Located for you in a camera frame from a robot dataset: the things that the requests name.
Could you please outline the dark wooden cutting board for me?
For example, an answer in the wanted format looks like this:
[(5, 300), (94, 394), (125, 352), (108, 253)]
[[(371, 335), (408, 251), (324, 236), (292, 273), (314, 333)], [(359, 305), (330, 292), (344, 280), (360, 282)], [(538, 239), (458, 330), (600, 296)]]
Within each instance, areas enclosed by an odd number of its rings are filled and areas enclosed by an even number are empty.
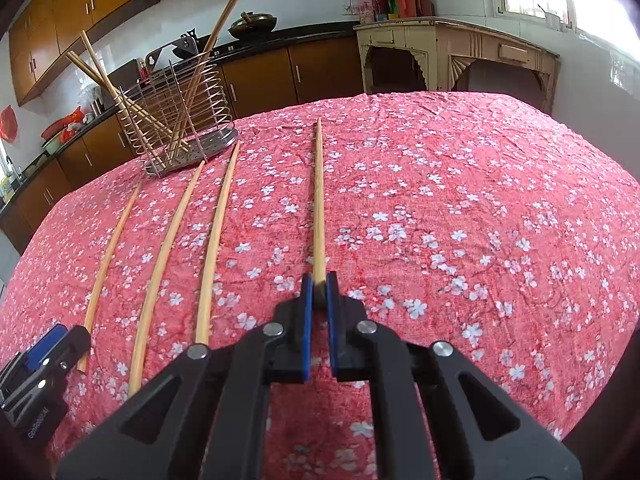
[(112, 85), (122, 91), (127, 91), (135, 86), (140, 77), (140, 65), (136, 58), (122, 64), (116, 70), (108, 74)]

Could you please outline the cream wooden side table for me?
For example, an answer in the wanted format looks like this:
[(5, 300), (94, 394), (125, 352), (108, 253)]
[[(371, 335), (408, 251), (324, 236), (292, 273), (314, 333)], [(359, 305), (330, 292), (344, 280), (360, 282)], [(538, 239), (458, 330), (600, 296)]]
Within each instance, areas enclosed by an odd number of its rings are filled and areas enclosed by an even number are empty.
[(418, 64), (425, 89), (449, 91), (462, 73), (477, 61), (525, 68), (537, 77), (541, 110), (553, 110), (560, 56), (520, 37), (452, 18), (403, 18), (357, 25), (363, 91), (373, 92), (369, 54), (374, 48), (409, 52)]

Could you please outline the black wok on stove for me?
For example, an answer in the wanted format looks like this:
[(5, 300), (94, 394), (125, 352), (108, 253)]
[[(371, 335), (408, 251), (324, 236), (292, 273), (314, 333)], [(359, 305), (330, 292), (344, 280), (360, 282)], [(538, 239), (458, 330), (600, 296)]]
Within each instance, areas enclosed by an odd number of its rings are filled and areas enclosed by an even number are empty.
[(181, 58), (182, 60), (188, 60), (200, 53), (200, 48), (198, 47), (198, 36), (196, 36), (194, 29), (184, 32), (172, 44), (174, 45), (172, 53), (176, 58)]

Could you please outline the red hanging wall ornament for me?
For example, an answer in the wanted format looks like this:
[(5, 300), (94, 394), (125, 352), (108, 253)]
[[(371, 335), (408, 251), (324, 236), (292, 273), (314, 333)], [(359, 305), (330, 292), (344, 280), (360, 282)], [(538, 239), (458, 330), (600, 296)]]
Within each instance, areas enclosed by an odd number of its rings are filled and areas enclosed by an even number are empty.
[(13, 143), (17, 138), (17, 119), (11, 105), (0, 112), (0, 136), (3, 141)]

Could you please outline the red oil jugs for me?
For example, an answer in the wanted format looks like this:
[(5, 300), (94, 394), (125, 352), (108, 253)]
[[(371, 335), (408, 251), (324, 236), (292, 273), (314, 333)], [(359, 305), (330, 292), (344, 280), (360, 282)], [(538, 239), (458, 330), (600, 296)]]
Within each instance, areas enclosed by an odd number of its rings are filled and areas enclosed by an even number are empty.
[(396, 0), (400, 18), (430, 18), (435, 16), (432, 0)]

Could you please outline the chopstick in basket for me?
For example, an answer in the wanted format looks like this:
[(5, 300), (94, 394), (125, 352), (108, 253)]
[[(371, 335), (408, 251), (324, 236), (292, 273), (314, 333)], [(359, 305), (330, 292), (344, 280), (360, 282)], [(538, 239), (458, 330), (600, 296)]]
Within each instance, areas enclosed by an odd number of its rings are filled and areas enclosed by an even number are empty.
[(168, 128), (163, 122), (156, 118), (153, 114), (148, 112), (141, 105), (134, 102), (133, 99), (128, 98), (122, 90), (119, 90), (111, 83), (111, 79), (108, 78), (107, 73), (101, 66), (100, 62), (95, 58), (93, 64), (90, 65), (79, 54), (74, 51), (67, 52), (65, 57), (72, 62), (77, 68), (79, 68), (85, 75), (96, 82), (99, 86), (105, 88), (112, 96), (114, 102), (118, 108), (129, 118), (130, 122), (134, 125), (134, 130), (142, 136), (142, 125), (146, 125), (150, 128), (151, 132), (145, 135), (146, 143), (151, 144), (151, 134), (155, 133), (158, 136), (166, 136), (170, 138), (172, 136), (171, 128)]
[(228, 18), (230, 18), (230, 15), (238, 1), (239, 0), (228, 0), (227, 4), (224, 6), (224, 10), (222, 10), (220, 17), (216, 21), (216, 24), (209, 35), (209, 38), (205, 45), (205, 49), (201, 54), (201, 59), (196, 63), (196, 66), (194, 67), (194, 71), (191, 75), (191, 78), (189, 79), (189, 85), (186, 87), (186, 99), (184, 100), (183, 107), (180, 110), (179, 115), (177, 116), (175, 128), (174, 130), (172, 130), (172, 137), (168, 146), (168, 155), (170, 159), (173, 159), (175, 157), (176, 151), (178, 151), (179, 143), (184, 137), (183, 130), (184, 128), (186, 128), (186, 121), (190, 118), (190, 111), (195, 99), (195, 92), (196, 90), (198, 90), (198, 86), (200, 85), (204, 66), (207, 63), (210, 54), (213, 51), (213, 48), (215, 47), (224, 24), (226, 24), (226, 21), (228, 20)]
[(93, 49), (93, 46), (84, 30), (80, 32), (80, 39), (85, 45), (94, 66), (96, 66), (96, 70), (100, 74), (101, 80), (104, 82), (104, 84), (106, 84), (108, 92), (111, 93), (111, 96), (118, 105), (119, 109), (126, 114), (127, 118), (129, 119), (130, 125), (134, 127), (134, 133), (140, 141), (142, 148), (145, 149), (145, 153), (148, 155), (149, 160), (152, 162), (152, 166), (155, 169), (165, 169), (166, 165), (160, 158), (160, 155), (157, 154), (155, 148), (153, 148), (151, 141), (140, 127), (140, 124), (142, 122), (148, 122), (152, 128), (155, 128), (155, 117), (149, 114), (144, 108), (137, 106), (136, 102), (130, 101), (130, 99), (128, 99), (120, 90), (116, 89), (112, 85), (110, 78), (108, 78), (107, 72), (101, 66), (98, 57), (96, 56), (96, 51)]

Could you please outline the wooden upper cabinets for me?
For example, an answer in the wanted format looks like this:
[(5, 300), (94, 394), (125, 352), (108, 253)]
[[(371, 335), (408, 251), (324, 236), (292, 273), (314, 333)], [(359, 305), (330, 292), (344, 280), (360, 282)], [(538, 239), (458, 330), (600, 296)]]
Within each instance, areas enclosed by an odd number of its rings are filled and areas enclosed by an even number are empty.
[(11, 76), (18, 105), (35, 99), (81, 54), (85, 32), (96, 42), (160, 0), (32, 0), (9, 29)]

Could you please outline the stacked bowls with red bag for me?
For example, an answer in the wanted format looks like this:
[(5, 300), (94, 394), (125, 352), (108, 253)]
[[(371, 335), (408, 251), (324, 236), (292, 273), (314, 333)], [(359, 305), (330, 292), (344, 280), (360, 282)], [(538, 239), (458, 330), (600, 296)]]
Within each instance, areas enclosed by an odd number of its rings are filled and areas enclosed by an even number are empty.
[(74, 136), (75, 132), (84, 123), (84, 119), (85, 113), (78, 106), (76, 110), (47, 127), (41, 133), (44, 151), (49, 155), (53, 155), (65, 142)]

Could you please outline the red floral tablecloth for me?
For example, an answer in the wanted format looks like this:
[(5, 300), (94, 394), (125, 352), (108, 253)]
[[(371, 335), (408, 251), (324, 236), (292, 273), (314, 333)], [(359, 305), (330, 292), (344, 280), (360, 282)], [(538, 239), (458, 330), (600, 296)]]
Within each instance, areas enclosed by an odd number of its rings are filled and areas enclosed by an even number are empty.
[[(588, 479), (639, 474), (639, 185), (578, 133), (510, 96), (414, 92), (323, 100), (236, 124), (236, 162), (209, 343), (233, 344), (296, 296), (312, 267), (322, 120), (326, 265), (373, 321), (451, 342), (577, 456)], [(203, 167), (160, 283), (151, 378), (192, 344), (229, 155)], [(165, 233), (195, 169), (130, 160), (60, 200), (1, 304), (1, 356), (84, 322), (119, 214), (141, 183), (110, 359), (68, 375), (67, 415), (32, 470), (61, 458), (128, 396), (134, 338)]]

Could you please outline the chopstick in basket right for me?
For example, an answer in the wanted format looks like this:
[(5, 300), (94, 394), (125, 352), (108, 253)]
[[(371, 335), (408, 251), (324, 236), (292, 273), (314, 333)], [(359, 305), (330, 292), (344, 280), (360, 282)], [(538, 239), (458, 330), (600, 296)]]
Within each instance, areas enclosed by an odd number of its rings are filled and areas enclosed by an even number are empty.
[(177, 116), (175, 128), (174, 130), (172, 130), (172, 137), (168, 146), (168, 155), (170, 159), (173, 159), (175, 157), (176, 151), (178, 151), (179, 143), (184, 137), (183, 130), (184, 128), (186, 128), (186, 121), (190, 118), (190, 111), (195, 99), (195, 92), (196, 90), (198, 90), (198, 86), (200, 85), (204, 66), (207, 63), (210, 54), (213, 51), (213, 48), (215, 47), (224, 24), (226, 24), (226, 21), (228, 20), (228, 18), (230, 18), (230, 15), (238, 1), (239, 0), (228, 0), (227, 4), (224, 6), (224, 10), (222, 10), (220, 17), (216, 21), (216, 24), (209, 35), (209, 38), (205, 45), (205, 49), (201, 54), (201, 59), (196, 63), (196, 66), (194, 67), (194, 71), (191, 75), (191, 78), (189, 79), (189, 85), (186, 87), (186, 99), (184, 100), (183, 107), (180, 110), (179, 115)]

